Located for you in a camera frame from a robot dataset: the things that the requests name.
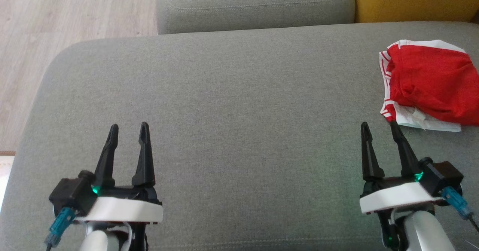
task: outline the cable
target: cable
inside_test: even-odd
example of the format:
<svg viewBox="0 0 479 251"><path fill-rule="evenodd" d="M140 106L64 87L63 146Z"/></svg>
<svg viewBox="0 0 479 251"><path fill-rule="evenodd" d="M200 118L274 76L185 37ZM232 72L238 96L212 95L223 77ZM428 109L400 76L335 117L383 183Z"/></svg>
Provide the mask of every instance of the cable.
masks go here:
<svg viewBox="0 0 479 251"><path fill-rule="evenodd" d="M471 222L471 224L474 226L474 228L479 232L479 227L477 223L474 221L474 218L472 218L472 215L470 215L468 219Z"/></svg>
<svg viewBox="0 0 479 251"><path fill-rule="evenodd" d="M447 186L441 191L441 196L450 204L452 207L454 207L459 215L461 216L462 219L466 220L469 219L471 224L474 226L474 228L479 232L479 226L477 223L474 221L474 218L472 217L474 213L469 209L467 206L467 201L462 198L457 191L450 187Z"/></svg>
<svg viewBox="0 0 479 251"><path fill-rule="evenodd" d="M50 234L46 236L44 243L46 250L49 251L53 247L57 247L61 240L63 232L73 223L75 219L75 211L72 208L64 207L57 215L57 218L50 227Z"/></svg>
<svg viewBox="0 0 479 251"><path fill-rule="evenodd" d="M148 251L148 249L149 249L148 237L147 237L147 234L145 234L145 251Z"/></svg>

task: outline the white fabric stripe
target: white fabric stripe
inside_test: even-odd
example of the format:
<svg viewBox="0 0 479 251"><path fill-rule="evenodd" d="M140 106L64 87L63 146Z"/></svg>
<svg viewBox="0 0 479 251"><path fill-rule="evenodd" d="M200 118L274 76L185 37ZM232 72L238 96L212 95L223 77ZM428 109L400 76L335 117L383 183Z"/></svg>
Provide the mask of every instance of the white fabric stripe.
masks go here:
<svg viewBox="0 0 479 251"><path fill-rule="evenodd" d="M388 61L391 60L391 56L388 54L388 51L386 51L386 50L383 51L383 54L384 54L385 58L386 58Z"/></svg>
<svg viewBox="0 0 479 251"><path fill-rule="evenodd" d="M386 55L389 56L387 51L383 51L383 52L379 53L379 67L380 67L380 70L381 70L381 76L383 77L383 81L384 81L384 99L388 100L390 98L390 75L391 75L391 73L386 72L386 69L388 68L388 64L389 64L389 60L385 59ZM391 117L392 116L392 114L388 110L385 109L385 106L388 105L388 104L390 104L390 103L384 102L383 106L381 108L381 111L380 111L380 113L384 117Z"/></svg>
<svg viewBox="0 0 479 251"><path fill-rule="evenodd" d="M401 48L402 45L416 45L416 46L425 46L428 48L440 48L440 49L447 49L447 50L455 50L457 52L461 53L466 53L464 49L459 48L455 45L452 45L450 43L446 43L441 40L434 40L434 41L410 41L410 40L399 40L399 48Z"/></svg>
<svg viewBox="0 0 479 251"><path fill-rule="evenodd" d="M393 45L397 45L397 44L399 44L399 41L397 41L397 42L391 44L390 46L388 46L388 49L389 49L390 47L392 47Z"/></svg>

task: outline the gray fabric upholstery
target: gray fabric upholstery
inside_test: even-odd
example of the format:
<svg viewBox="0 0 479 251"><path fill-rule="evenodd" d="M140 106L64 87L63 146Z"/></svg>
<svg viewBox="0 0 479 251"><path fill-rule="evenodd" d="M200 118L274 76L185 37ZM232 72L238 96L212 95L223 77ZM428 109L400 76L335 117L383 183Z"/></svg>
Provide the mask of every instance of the gray fabric upholstery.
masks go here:
<svg viewBox="0 0 479 251"><path fill-rule="evenodd" d="M362 215L360 124L388 176L400 174L379 110L378 52L399 39L442 39L479 63L479 26L402 22L99 40L58 55L41 84L0 214L3 251L42 250L48 195L94 170L120 126L117 184L129 184L147 121L164 222L151 250L381 250L378 218ZM404 128L419 157L449 160L479 207L479 130ZM457 250L479 244L450 207L437 215ZM74 250L74 226L58 250Z"/></svg>
<svg viewBox="0 0 479 251"><path fill-rule="evenodd" d="M158 33L343 24L354 0L158 0Z"/></svg>

